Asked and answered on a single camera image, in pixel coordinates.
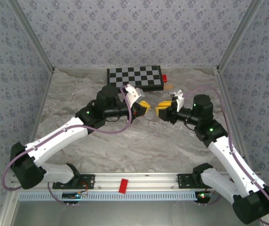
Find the patterned wallpaper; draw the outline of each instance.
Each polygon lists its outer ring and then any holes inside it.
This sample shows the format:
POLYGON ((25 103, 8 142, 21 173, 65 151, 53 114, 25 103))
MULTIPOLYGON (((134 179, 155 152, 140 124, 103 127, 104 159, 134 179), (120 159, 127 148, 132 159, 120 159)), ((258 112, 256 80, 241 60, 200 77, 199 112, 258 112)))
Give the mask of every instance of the patterned wallpaper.
MULTIPOLYGON (((5 0, 0 0, 0 179, 11 146, 33 130, 49 74, 5 0)), ((0 207, 5 190, 0 182, 0 207)))
POLYGON ((217 65, 250 0, 19 0, 53 66, 217 65))
POLYGON ((269 0, 223 74, 253 166, 269 184, 269 0))

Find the red object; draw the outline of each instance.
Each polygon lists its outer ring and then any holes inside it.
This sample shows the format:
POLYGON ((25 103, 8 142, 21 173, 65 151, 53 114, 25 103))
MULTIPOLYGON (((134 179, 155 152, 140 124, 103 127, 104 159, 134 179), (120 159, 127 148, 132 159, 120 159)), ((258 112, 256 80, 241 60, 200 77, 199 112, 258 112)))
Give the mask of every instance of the red object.
POLYGON ((163 78, 163 82, 167 82, 167 81, 168 81, 168 79, 167 79, 167 75, 163 74, 163 75, 162 75, 162 78, 163 78))
POLYGON ((125 194, 126 193, 126 188, 127 188, 128 180, 122 179, 121 184, 120 184, 120 189, 119 192, 125 194))

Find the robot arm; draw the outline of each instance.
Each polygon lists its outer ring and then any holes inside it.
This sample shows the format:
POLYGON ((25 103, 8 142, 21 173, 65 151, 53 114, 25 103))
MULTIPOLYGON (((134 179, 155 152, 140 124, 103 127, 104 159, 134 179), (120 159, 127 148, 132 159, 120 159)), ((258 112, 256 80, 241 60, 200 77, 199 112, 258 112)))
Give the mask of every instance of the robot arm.
MULTIPOLYGON (((146 114, 150 106, 142 101, 145 97, 143 91, 139 88, 135 89, 129 84, 125 90, 127 91, 126 99, 131 108, 132 120, 146 114)), ((115 87, 104 86, 97 93, 96 100, 91 101, 78 111, 60 128, 25 146, 21 143, 13 145, 10 160, 22 152, 28 151, 11 166, 22 188, 32 188, 41 181, 69 183, 78 174, 72 164, 55 165, 46 163, 46 161, 68 144, 102 127, 107 118, 121 116, 129 116, 126 102, 120 101, 115 87)))
POLYGON ((226 130, 213 119, 210 97, 196 95, 192 109, 189 109, 183 107, 182 96, 180 90, 171 94, 171 101, 161 102, 156 108, 158 117, 172 124, 182 121, 184 124, 194 125, 198 139, 216 155, 234 181, 222 177, 210 164, 203 164, 202 167, 193 169, 197 182, 215 189, 225 197, 232 204, 238 218, 246 224, 269 214, 269 202, 254 183, 257 182, 268 195, 269 186, 252 171, 234 146, 233 152, 231 151, 226 130), (252 180, 246 176, 233 155, 252 175, 252 180))

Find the chessboard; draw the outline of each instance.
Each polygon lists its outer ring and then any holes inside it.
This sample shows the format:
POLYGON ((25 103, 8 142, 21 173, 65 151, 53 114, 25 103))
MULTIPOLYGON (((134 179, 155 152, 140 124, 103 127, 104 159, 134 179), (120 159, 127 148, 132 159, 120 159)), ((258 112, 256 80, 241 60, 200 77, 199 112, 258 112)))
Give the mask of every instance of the chessboard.
POLYGON ((163 90, 160 66, 125 67, 107 69, 107 84, 120 88, 130 84, 143 91, 163 90))

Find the gray marble table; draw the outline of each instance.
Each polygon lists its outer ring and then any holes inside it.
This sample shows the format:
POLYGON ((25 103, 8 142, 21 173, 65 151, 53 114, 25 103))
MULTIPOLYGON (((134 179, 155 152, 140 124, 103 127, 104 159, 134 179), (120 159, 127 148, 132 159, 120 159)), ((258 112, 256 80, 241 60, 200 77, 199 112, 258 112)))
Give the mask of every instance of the gray marble table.
MULTIPOLYGON (((165 69, 168 83, 187 93, 202 85, 217 86, 213 69, 165 69)), ((62 126, 106 85, 105 69, 56 69, 47 94, 36 138, 62 126)), ((214 104, 214 116, 224 127, 219 100, 213 91, 205 90, 214 104)), ((185 100, 191 107, 193 97, 185 100)), ((136 119, 125 132, 106 135, 94 132, 66 146, 48 162, 74 164, 80 172, 188 172, 208 162, 218 171, 222 164, 183 123, 172 125, 156 117, 155 107, 170 99, 169 91, 147 92, 150 112, 136 119)), ((116 131, 126 120, 108 122, 103 130, 116 131)))

